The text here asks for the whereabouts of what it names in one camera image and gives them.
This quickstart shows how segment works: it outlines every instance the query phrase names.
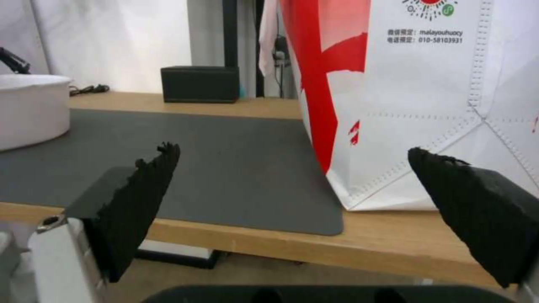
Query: wooden table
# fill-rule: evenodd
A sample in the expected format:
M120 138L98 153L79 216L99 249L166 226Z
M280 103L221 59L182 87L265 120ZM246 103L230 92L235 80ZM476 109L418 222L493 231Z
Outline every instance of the wooden table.
M161 95L107 93L71 98L72 108L300 119L297 101L164 104ZM36 223L61 209L0 203L0 220ZM493 286L494 279L437 212L344 212L334 237L156 219L148 238L264 257Z

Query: white wall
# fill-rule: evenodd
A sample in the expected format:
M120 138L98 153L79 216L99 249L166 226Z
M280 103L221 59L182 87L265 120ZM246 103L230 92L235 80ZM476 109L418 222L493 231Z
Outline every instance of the white wall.
M191 65L186 0L33 4L51 72L77 86L160 93L161 67Z
M30 63L30 72L49 73L30 0L0 0L0 46ZM0 74L10 73L0 63Z

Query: black gripper pad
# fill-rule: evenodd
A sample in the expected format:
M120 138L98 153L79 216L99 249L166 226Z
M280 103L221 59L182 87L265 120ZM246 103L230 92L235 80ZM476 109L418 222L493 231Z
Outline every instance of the black gripper pad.
M408 161L475 260L502 287L520 283L538 252L539 199L496 171L453 157L412 148Z

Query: black foam pad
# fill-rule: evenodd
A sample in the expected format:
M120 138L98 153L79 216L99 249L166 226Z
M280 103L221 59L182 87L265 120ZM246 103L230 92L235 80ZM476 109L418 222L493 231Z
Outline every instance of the black foam pad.
M66 217L81 219L98 267L117 282L146 237L179 159L179 146L158 147L161 155L135 168L112 168L74 203Z
M539 199L496 171L410 149L408 161L445 223L502 287L520 283L537 255Z

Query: black pole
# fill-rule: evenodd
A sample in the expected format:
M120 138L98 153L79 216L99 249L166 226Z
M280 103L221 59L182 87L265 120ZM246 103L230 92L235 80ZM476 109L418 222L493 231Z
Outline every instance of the black pole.
M256 37L257 40L255 41L257 47L256 47L256 62L255 62L255 69L257 71L256 77L257 77L257 97L264 97L264 76L262 75L262 72L258 68L258 60L260 59L260 43L258 42L260 38L260 22L262 20L262 12L264 11L264 0L255 0L255 10L256 10L256 17L255 17L255 29L256 29Z
M238 7L236 0L223 0L225 67L238 66Z

